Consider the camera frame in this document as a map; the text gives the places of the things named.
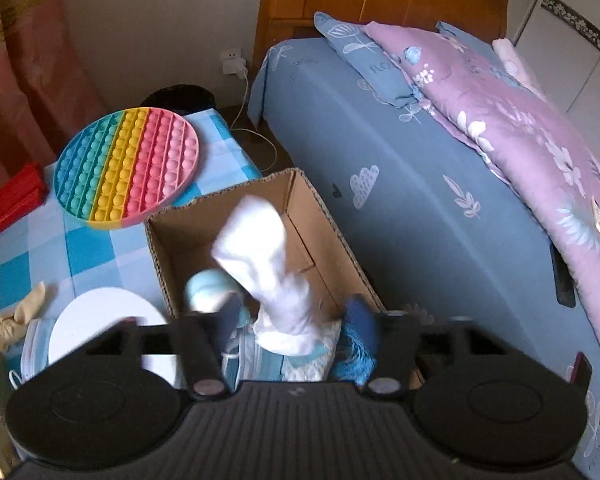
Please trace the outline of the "white knotted sock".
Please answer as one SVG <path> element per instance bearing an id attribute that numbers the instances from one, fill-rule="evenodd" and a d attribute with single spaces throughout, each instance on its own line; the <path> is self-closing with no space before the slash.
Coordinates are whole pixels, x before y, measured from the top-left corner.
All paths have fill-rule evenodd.
<path id="1" fill-rule="evenodd" d="M 248 195 L 216 237 L 216 263 L 260 304 L 256 341 L 282 356 L 307 356 L 321 335 L 314 321 L 315 297 L 308 280 L 286 268 L 286 228 L 275 207 Z"/>

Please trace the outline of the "blue yarn tassel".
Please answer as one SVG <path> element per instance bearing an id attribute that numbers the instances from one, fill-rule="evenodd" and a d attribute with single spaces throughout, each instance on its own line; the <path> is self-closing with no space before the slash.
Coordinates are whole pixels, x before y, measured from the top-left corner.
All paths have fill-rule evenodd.
<path id="1" fill-rule="evenodd" d="M 372 376 L 376 363 L 375 356 L 364 344 L 358 331 L 351 323 L 344 323 L 328 378 L 336 382 L 353 382 L 363 387 Z"/>

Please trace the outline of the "folded cloth in box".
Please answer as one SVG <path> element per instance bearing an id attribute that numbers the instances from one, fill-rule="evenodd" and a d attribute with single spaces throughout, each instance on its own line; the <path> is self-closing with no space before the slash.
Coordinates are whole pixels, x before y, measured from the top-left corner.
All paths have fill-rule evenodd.
<path id="1" fill-rule="evenodd" d="M 238 326 L 222 353 L 222 372 L 232 390 L 244 380 L 260 382 L 321 382 L 335 359 L 341 322 L 326 323 L 307 356 L 282 356 L 257 344 L 252 323 Z"/>

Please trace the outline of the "brown cardboard box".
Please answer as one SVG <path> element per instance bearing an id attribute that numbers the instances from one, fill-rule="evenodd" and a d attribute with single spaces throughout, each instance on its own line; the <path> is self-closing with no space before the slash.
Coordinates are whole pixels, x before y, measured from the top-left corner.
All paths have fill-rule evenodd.
<path id="1" fill-rule="evenodd" d="M 212 245 L 232 211 L 248 195 L 267 200 L 282 217 L 287 234 L 286 268 L 311 285 L 314 321 L 321 332 L 329 322 L 340 321 L 342 328 L 346 302 L 355 295 L 363 296 L 373 311 L 385 312 L 315 188 L 302 171 L 288 169 L 199 197 L 187 206 L 166 209 L 146 221 L 149 249 L 174 320 L 190 313 L 183 304 L 188 279 L 203 270 L 223 270 L 212 258 Z M 237 327 L 251 322 L 253 328 L 260 304 L 243 288 L 241 295 L 244 305 Z"/>

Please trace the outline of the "blue bed sheet mattress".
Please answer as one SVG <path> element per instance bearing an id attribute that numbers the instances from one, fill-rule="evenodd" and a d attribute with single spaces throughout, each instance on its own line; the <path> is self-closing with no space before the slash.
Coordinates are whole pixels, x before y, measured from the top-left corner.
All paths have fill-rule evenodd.
<path id="1" fill-rule="evenodd" d="M 600 479 L 600 345 L 557 299 L 550 240 L 479 155 L 416 104 L 396 108 L 323 38 L 272 47 L 248 108 L 321 194 L 389 309 L 471 318 L 559 375 L 592 367 L 574 461 Z"/>

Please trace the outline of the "blue white checkered tablecloth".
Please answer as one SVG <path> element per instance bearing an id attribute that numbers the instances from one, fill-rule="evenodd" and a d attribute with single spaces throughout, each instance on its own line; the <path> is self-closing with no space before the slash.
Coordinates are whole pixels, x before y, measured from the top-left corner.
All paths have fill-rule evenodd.
<path id="1" fill-rule="evenodd" d="M 218 113 L 206 110 L 186 120 L 198 134 L 201 153 L 194 182 L 176 201 L 179 205 L 261 177 Z M 163 313 L 168 310 L 144 227 L 92 229 L 68 216 L 54 193 L 0 234 L 0 314 L 12 313 L 39 282 L 46 286 L 43 318 L 57 318 L 76 296 L 108 286 L 135 292 Z"/>

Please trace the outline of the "black phone on bed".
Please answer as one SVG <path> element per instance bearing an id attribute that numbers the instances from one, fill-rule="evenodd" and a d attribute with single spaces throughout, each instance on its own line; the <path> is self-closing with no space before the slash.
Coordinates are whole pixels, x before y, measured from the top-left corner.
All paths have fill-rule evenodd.
<path id="1" fill-rule="evenodd" d="M 557 301 L 564 307 L 574 308 L 577 301 L 573 280 L 567 263 L 554 244 L 550 244 L 550 258 L 552 258 Z"/>

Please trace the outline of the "rainbow round pop-it toy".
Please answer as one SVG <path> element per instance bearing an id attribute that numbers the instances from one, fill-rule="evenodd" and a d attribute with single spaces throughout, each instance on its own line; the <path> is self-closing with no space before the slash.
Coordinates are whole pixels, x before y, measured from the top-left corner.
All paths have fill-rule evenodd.
<path id="1" fill-rule="evenodd" d="M 95 229 L 134 226 L 173 203 L 193 182 L 195 128 L 158 107 L 108 114 L 64 148 L 53 187 L 65 212 Z"/>

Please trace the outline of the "beige knotted cloth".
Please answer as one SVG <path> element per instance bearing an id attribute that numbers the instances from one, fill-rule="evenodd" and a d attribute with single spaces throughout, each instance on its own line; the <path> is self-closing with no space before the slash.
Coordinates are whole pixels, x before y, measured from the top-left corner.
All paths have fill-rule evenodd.
<path id="1" fill-rule="evenodd" d="M 0 315 L 0 352 L 6 352 L 11 346 L 23 340 L 30 322 L 38 316 L 38 312 L 43 307 L 45 295 L 46 286 L 43 282 L 39 282 L 17 304 L 12 314 Z"/>

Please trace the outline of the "red folded hand fan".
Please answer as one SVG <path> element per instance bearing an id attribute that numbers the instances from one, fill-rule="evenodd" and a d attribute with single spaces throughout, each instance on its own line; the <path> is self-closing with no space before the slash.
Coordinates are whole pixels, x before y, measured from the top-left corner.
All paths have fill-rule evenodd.
<path id="1" fill-rule="evenodd" d="M 0 188 L 0 234 L 44 203 L 48 187 L 38 162 L 27 162 Z"/>

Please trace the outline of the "black object behind table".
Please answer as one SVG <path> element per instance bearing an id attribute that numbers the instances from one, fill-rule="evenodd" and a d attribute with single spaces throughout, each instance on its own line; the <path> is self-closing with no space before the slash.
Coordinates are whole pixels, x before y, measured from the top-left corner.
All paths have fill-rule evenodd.
<path id="1" fill-rule="evenodd" d="M 140 105 L 163 108 L 186 116 L 215 108 L 216 103 L 214 95 L 204 87 L 196 84 L 174 84 L 152 92 Z"/>

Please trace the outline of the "pink curtain with gold trim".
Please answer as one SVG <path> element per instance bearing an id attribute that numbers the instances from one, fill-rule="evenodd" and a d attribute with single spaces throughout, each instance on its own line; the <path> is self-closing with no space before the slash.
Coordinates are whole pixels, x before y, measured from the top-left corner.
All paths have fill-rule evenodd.
<path id="1" fill-rule="evenodd" d="M 53 162 L 105 113 L 61 0 L 0 0 L 0 187 L 27 162 Z"/>

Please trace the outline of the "blue patterned pillow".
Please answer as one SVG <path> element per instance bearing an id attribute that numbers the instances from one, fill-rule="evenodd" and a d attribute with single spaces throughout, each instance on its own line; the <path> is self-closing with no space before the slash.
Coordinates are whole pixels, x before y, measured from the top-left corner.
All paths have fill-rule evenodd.
<path id="1" fill-rule="evenodd" d="M 366 88 L 373 91 L 381 103 L 397 108 L 419 106 L 417 91 L 384 50 L 363 32 L 361 25 L 316 12 L 314 26 L 340 58 L 363 78 Z"/>

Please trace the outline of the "white wardrobe with black trim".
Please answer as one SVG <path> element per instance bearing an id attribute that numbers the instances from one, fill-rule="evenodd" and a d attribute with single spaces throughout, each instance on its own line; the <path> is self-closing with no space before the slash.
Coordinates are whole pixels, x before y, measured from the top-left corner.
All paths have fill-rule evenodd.
<path id="1" fill-rule="evenodd" d="M 600 155 L 600 0 L 509 0 L 507 37 Z"/>

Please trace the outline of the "white wall charger plug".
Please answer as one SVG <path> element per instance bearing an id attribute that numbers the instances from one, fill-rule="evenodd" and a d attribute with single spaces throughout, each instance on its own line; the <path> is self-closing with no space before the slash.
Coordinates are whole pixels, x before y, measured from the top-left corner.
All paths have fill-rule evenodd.
<path id="1" fill-rule="evenodd" d="M 220 54 L 222 73 L 224 75 L 235 75 L 241 80 L 248 78 L 247 61 L 242 56 L 241 48 L 231 48 Z"/>

